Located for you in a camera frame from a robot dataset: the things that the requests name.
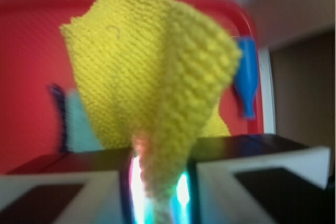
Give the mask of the gripper white black left finger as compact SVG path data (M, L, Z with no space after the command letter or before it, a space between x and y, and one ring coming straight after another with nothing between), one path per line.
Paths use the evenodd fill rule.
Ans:
M36 157L1 176L1 223L134 223L133 151Z

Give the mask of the gripper white black right finger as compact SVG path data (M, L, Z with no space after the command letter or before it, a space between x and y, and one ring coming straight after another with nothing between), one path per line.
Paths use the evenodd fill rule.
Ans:
M272 134L200 138L187 164L191 223L330 223L331 151Z

